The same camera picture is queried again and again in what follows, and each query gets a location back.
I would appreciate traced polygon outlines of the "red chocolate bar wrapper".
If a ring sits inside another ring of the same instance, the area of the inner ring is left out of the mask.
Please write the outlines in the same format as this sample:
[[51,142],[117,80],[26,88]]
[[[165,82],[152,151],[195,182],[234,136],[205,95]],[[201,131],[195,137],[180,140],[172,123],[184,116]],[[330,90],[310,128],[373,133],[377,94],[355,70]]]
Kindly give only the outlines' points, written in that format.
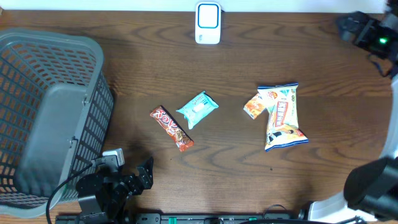
[[180,152],[186,151],[189,147],[194,146],[194,141],[178,125],[176,120],[174,120],[163,106],[156,107],[150,113],[150,116],[154,118],[173,139]]

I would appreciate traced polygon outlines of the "mint green wipes pack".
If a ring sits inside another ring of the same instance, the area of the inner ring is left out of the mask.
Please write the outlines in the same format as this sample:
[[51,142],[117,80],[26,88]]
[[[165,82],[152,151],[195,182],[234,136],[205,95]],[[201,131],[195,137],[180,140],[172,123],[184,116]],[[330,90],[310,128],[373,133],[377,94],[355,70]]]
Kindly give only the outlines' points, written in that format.
[[177,112],[184,115],[188,122],[188,128],[193,129],[196,124],[217,108],[219,105],[206,94],[206,91],[202,91]]

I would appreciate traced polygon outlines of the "small orange tissue pack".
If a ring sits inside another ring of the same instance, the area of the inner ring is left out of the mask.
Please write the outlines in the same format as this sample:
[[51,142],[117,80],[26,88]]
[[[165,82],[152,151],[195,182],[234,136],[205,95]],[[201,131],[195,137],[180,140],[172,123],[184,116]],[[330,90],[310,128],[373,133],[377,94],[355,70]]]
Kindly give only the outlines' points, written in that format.
[[264,100],[259,93],[254,95],[243,107],[243,110],[252,119],[256,119],[265,109]]

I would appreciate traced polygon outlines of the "yellow snack bag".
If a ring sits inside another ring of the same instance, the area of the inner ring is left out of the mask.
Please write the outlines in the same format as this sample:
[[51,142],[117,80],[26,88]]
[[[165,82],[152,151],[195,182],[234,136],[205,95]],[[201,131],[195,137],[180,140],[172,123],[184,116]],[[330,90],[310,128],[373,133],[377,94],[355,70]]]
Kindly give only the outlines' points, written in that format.
[[274,86],[259,86],[269,118],[266,128],[265,151],[308,143],[299,129],[297,115],[297,82]]

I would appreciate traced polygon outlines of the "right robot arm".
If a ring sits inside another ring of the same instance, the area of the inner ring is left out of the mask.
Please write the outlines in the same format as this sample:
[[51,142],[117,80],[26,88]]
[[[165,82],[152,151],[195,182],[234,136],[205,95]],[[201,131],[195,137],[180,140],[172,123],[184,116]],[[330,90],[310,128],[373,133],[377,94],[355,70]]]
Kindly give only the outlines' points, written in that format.
[[[341,41],[327,14],[232,14],[218,47],[193,47],[153,63],[152,81],[172,91],[141,100],[175,113],[200,90],[219,104],[179,152],[153,119],[139,120],[155,156],[154,187],[136,199],[164,212],[261,212],[297,208],[339,192],[357,166],[378,158],[391,112],[388,78],[366,52]],[[262,84],[298,82],[300,129],[309,143],[264,150],[263,113],[243,104]]]

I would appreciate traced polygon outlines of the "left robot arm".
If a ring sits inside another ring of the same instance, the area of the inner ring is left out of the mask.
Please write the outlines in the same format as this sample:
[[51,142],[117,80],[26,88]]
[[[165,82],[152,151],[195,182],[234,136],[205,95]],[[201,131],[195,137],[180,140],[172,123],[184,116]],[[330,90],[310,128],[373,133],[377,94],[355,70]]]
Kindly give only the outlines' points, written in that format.
[[152,186],[152,175],[86,175],[76,185],[81,213],[74,222],[134,223],[125,208],[127,200]]

